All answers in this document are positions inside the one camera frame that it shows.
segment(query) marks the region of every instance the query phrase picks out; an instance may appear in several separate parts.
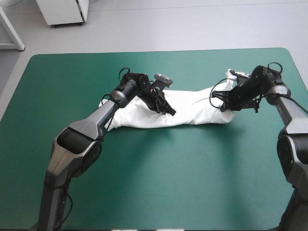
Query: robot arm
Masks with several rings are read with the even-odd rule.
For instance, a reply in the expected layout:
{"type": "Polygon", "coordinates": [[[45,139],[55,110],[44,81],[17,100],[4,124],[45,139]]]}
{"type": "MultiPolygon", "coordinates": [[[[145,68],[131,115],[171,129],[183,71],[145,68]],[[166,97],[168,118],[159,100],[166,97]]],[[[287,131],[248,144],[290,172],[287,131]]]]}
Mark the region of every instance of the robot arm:
{"type": "Polygon", "coordinates": [[[238,85],[230,91],[213,91],[211,97],[224,101],[221,110],[254,108],[257,112],[260,100],[266,98],[275,105],[285,124],[278,136],[277,152],[283,173],[294,187],[294,193],[275,230],[308,230],[308,116],[302,107],[290,97],[280,71],[257,66],[251,75],[232,70],[238,85]]]}
{"type": "Polygon", "coordinates": [[[145,74],[128,72],[108,100],[87,118],[76,121],[62,130],[52,143],[51,158],[46,170],[39,221],[32,230],[60,231],[68,187],[72,177],[79,177],[99,157],[105,133],[102,128],[119,108],[124,108],[135,96],[140,97],[149,109],[174,115],[175,110],[165,100],[162,90],[173,81],[156,74],[150,83],[145,74]]]}

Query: white table leg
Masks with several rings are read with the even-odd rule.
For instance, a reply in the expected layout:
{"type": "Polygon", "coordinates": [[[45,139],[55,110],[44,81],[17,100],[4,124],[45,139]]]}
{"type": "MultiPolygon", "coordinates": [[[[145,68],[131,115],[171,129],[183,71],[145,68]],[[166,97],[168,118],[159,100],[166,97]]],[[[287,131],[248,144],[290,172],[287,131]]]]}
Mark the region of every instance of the white table leg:
{"type": "Polygon", "coordinates": [[[25,49],[25,46],[21,39],[19,38],[18,34],[16,33],[14,27],[10,23],[8,17],[5,15],[3,9],[0,7],[0,23],[2,24],[5,31],[10,36],[11,40],[13,41],[13,44],[9,42],[1,43],[0,42],[0,49],[11,49],[11,48],[17,48],[19,51],[23,51],[25,49]]]}

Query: white floor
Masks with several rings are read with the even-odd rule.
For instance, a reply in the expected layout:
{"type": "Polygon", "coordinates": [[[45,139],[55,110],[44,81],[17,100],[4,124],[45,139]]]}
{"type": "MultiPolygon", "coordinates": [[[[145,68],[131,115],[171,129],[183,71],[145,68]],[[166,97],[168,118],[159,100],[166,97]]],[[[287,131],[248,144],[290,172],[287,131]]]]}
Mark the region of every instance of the white floor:
{"type": "Polygon", "coordinates": [[[83,26],[59,28],[35,0],[3,9],[26,50],[0,51],[0,118],[29,59],[43,53],[284,47],[308,86],[308,1],[90,0],[83,26]]]}

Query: green table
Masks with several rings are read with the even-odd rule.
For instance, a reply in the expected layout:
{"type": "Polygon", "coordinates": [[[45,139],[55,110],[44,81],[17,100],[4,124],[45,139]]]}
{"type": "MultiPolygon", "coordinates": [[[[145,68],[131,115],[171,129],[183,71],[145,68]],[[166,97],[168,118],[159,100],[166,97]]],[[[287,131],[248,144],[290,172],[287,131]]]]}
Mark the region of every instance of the green table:
{"type": "MultiPolygon", "coordinates": [[[[163,73],[174,90],[200,90],[228,68],[248,73],[279,62],[293,97],[307,90],[285,49],[36,55],[0,122],[0,228],[27,229],[38,220],[51,141],[93,112],[118,84],[117,73],[163,73]]],[[[118,128],[99,160],[73,179],[74,208],[65,229],[268,229],[292,194],[276,142],[283,123],[261,103],[229,124],[118,128]]]]}

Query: white towel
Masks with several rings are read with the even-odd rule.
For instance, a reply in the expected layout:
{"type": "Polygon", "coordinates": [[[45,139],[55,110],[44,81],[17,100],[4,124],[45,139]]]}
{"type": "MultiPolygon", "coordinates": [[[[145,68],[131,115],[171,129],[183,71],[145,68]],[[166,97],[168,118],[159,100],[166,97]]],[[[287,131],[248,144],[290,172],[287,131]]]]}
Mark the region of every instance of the white towel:
{"type": "MultiPolygon", "coordinates": [[[[235,77],[229,70],[226,75],[228,80],[217,85],[215,90],[231,90],[233,88],[233,80],[235,77]]],[[[209,97],[212,88],[210,87],[200,91],[164,90],[166,100],[176,110],[174,116],[170,114],[158,114],[151,111],[136,96],[125,108],[120,108],[116,111],[108,131],[118,127],[162,128],[181,124],[229,123],[233,120],[235,114],[231,110],[221,112],[210,104],[209,97]]],[[[218,98],[211,98],[211,102],[218,107],[223,103],[218,98]]]]}

